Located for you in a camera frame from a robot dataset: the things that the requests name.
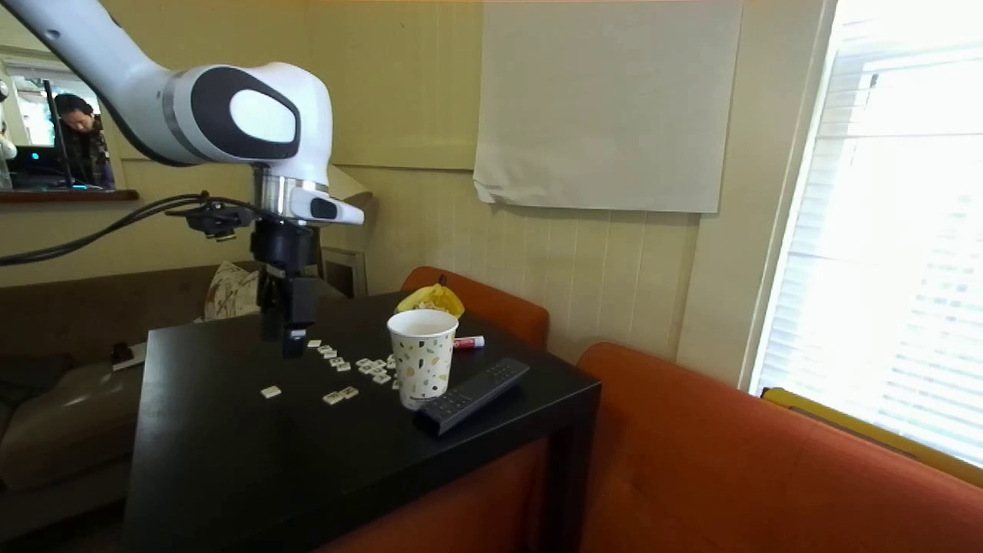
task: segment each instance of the black table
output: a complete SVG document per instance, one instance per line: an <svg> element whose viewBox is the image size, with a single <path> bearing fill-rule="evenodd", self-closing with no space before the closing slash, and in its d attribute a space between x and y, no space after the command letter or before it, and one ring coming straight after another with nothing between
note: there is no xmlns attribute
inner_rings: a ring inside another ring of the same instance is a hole
<svg viewBox="0 0 983 553"><path fill-rule="evenodd" d="M550 438L545 550L579 550L600 383L478 321L489 347L454 354L454 381L515 356L531 373L507 396L432 438L391 383L360 373L383 361L397 295L326 302L320 354L282 361L261 321L153 330L148 344L127 550L310 550L527 442ZM329 389L360 396L326 405Z"/></svg>

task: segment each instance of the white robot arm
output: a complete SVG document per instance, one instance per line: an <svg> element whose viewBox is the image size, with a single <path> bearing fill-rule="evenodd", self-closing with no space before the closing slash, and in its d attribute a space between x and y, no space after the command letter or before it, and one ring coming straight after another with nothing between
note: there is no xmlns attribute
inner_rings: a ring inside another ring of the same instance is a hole
<svg viewBox="0 0 983 553"><path fill-rule="evenodd" d="M295 65L152 62L100 0L0 0L109 104L124 135L169 166L250 162L265 211L251 255L265 264L258 303L289 354L316 316L320 222L360 226L363 211L329 197L332 100Z"/></svg>

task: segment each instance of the paper cup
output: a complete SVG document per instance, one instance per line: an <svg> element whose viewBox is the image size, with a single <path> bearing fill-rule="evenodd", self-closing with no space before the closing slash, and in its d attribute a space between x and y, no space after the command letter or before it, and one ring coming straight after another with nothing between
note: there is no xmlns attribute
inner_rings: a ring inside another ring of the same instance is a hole
<svg viewBox="0 0 983 553"><path fill-rule="evenodd" d="M402 311L391 316L401 403L417 413L443 396L451 378L459 316L445 311Z"/></svg>

